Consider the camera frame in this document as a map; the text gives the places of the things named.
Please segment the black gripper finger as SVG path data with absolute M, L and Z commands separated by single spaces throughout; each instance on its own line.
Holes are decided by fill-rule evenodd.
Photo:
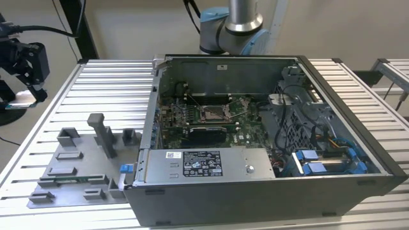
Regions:
M 0 80 L 0 110 L 3 111 L 7 103 L 15 99 L 15 94 L 3 80 Z
M 23 75 L 18 75 L 18 80 L 25 84 L 29 92 L 35 99 L 35 102 L 43 102 L 47 97 L 47 94 L 46 91 L 42 89 L 43 82 L 39 80 L 39 78 L 25 73 Z

